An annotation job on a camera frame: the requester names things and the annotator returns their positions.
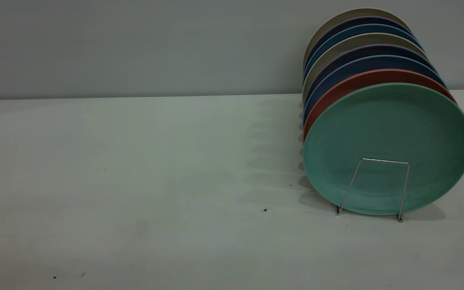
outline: stack of plates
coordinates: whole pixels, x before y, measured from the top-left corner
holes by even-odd
[[[397,16],[370,8],[335,16],[309,42],[303,72],[304,167],[334,204],[398,214],[435,201],[463,175],[464,114]],[[402,163],[360,163],[343,200],[362,158]]]

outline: gray wall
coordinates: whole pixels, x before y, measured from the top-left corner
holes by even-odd
[[[0,99],[300,92],[309,38],[359,6],[464,88],[464,0],[0,0]]]

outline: wire plate stand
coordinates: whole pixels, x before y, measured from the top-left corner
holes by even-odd
[[[406,171],[406,179],[404,181],[404,189],[402,190],[402,196],[400,198],[400,209],[398,210],[398,215],[396,219],[398,222],[403,222],[402,218],[402,207],[404,206],[404,200],[406,198],[406,186],[407,186],[407,177],[409,177],[409,168],[411,165],[409,162],[402,162],[402,161],[394,161],[394,160],[384,160],[384,159],[373,159],[373,158],[361,158],[359,162],[357,163],[356,171],[354,172],[354,176],[352,176],[352,180],[350,180],[350,185],[348,186],[348,189],[346,190],[345,196],[343,197],[343,201],[341,202],[341,206],[336,206],[336,215],[339,215],[341,211],[343,210],[343,206],[345,205],[346,198],[348,197],[348,192],[350,191],[350,188],[352,187],[352,184],[354,183],[354,180],[357,175],[357,171],[359,171],[359,166],[361,165],[362,161],[375,161],[375,162],[386,162],[386,163],[396,163],[396,164],[405,164],[407,165],[407,171]]]

